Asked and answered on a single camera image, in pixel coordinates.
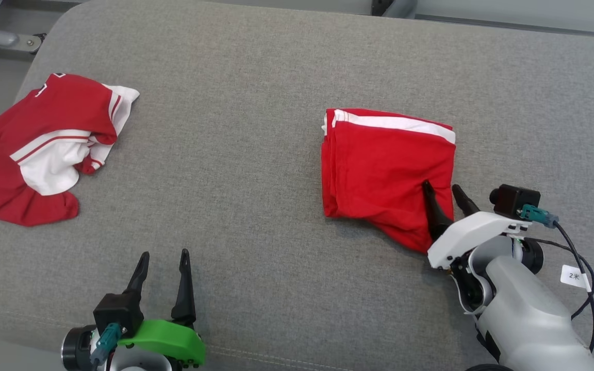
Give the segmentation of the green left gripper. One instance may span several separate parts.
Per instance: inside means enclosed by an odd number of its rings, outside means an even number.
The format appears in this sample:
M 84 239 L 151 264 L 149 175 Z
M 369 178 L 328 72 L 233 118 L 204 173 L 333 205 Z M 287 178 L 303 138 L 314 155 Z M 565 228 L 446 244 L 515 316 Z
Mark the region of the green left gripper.
M 149 263 L 150 253 L 145 251 L 124 291 L 126 310 L 140 306 Z M 181 251 L 179 272 L 177 298 L 171 311 L 173 323 L 163 319 L 146 320 L 135 336 L 119 340 L 118 368 L 198 368 L 205 364 L 205 343 L 191 329 L 196 321 L 196 310 L 188 249 Z

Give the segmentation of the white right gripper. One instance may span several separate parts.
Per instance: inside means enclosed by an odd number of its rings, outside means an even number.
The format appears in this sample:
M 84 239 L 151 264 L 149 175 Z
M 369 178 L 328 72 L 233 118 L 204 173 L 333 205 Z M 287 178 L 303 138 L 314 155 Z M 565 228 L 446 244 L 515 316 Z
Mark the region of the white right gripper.
M 432 245 L 427 251 L 427 260 L 432 268 L 449 269 L 455 259 L 492 238 L 501 234 L 517 235 L 530 227 L 529 221 L 480 211 L 459 184 L 452 185 L 452 193 L 465 218 L 456 222 L 444 213 L 428 180 L 422 183 L 422 192 L 427 230 L 432 238 Z

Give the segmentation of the red shorts with white trim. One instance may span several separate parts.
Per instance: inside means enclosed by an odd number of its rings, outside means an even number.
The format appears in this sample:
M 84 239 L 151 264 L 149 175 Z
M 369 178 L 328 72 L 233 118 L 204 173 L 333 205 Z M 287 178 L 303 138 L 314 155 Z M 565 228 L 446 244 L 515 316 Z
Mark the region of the red shorts with white trim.
M 422 184 L 452 218 L 456 134 L 450 125 L 362 108 L 328 108 L 321 143 L 323 213 L 364 220 L 406 249 L 432 244 Z

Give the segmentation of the red and white basketball jersey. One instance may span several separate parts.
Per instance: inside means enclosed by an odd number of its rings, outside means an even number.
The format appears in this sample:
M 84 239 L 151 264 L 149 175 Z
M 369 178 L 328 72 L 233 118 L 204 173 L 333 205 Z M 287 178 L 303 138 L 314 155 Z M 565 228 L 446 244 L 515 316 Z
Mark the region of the red and white basketball jersey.
M 139 91 L 74 74 L 46 82 L 0 115 L 0 221 L 47 225 L 78 216 L 70 189 L 106 163 Z

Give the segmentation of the grey fabric sofa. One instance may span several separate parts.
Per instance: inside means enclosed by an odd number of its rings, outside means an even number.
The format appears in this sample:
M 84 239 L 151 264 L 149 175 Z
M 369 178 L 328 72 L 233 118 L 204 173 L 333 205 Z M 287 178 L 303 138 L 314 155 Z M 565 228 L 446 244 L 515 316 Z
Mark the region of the grey fabric sofa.
M 142 252 L 168 317 L 180 250 L 209 371 L 462 371 L 491 362 L 453 280 L 376 228 L 323 216 L 329 107 L 452 125 L 453 180 L 484 209 L 539 190 L 594 268 L 594 36 L 210 2 L 98 0 L 49 31 L 51 72 L 141 93 L 80 214 L 0 222 L 0 363 L 59 371 L 72 327 Z

